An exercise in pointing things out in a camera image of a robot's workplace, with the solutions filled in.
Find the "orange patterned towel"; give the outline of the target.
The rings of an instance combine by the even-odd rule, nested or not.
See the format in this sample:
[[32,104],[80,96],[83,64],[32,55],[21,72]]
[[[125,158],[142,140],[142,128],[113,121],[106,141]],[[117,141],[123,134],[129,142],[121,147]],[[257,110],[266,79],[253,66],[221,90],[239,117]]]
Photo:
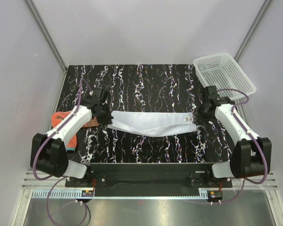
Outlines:
[[[72,112],[56,112],[51,117],[51,125],[53,128],[60,127],[66,119],[69,118],[69,115],[71,115]],[[66,133],[66,139],[64,139],[64,144],[66,145],[66,151],[68,153],[74,153],[77,148],[77,132],[79,130],[78,125],[75,124],[76,120],[75,117],[73,117],[66,125],[63,126],[63,128],[60,130],[60,132]],[[100,123],[97,121],[97,118],[93,118],[87,123],[85,123],[81,128],[91,128],[91,127],[97,127]]]

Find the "white terry towel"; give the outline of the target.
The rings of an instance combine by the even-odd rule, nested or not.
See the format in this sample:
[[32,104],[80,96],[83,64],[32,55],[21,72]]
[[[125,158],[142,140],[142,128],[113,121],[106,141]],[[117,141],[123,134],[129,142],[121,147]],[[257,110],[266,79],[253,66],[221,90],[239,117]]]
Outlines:
[[108,128],[147,137],[166,137],[197,130],[192,113],[112,112]]

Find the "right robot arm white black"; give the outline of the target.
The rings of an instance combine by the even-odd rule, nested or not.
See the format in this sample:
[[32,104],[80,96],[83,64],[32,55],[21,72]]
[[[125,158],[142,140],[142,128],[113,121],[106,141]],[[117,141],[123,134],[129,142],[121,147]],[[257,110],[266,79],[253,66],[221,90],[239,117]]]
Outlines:
[[242,178],[253,184],[265,182],[271,165],[271,140],[254,132],[238,114],[237,104],[221,97],[216,86],[202,90],[202,104],[194,116],[195,124],[207,124],[212,119],[222,123],[235,147],[230,160],[215,163],[205,174],[209,186],[217,186],[222,178]]

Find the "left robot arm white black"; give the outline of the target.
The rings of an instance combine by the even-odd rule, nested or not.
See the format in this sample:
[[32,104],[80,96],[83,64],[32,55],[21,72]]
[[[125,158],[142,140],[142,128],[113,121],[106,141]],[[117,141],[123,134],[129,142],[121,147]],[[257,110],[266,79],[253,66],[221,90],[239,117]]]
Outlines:
[[37,133],[32,140],[30,165],[38,180],[36,171],[50,177],[73,177],[81,186],[92,182],[92,174],[87,166],[68,159],[66,147],[76,133],[90,120],[96,119],[100,125],[112,123],[109,108],[111,95],[107,90],[95,88],[87,98],[78,98],[78,104],[60,124],[45,134]]

